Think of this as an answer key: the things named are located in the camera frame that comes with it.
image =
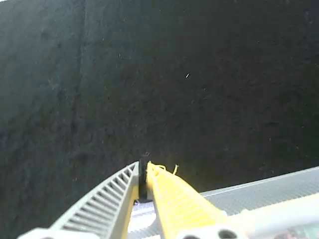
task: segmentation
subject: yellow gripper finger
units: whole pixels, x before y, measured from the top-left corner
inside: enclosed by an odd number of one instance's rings
[[[147,187],[153,193],[165,239],[175,239],[183,230],[226,223],[223,211],[204,199],[189,184],[164,166],[147,166]]]

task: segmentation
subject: screw hole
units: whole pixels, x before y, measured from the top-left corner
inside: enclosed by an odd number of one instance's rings
[[[219,238],[221,239],[235,239],[237,235],[230,230],[221,230],[219,233]]]
[[[185,236],[183,239],[200,239],[200,238],[194,237],[194,236]]]

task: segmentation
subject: perforated metal sheet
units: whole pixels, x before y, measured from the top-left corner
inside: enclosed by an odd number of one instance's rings
[[[319,167],[252,183],[213,190],[202,195],[228,215],[319,192]],[[156,236],[160,231],[153,203],[134,206],[128,238]]]

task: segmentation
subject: dark background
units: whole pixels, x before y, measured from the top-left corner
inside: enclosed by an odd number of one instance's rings
[[[1,237],[148,153],[198,191],[319,165],[318,16],[318,0],[0,2]]]

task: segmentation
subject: gripper jaw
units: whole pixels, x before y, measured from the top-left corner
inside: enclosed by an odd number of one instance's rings
[[[139,197],[139,162],[104,180],[66,211],[51,229],[124,239],[134,200]]]

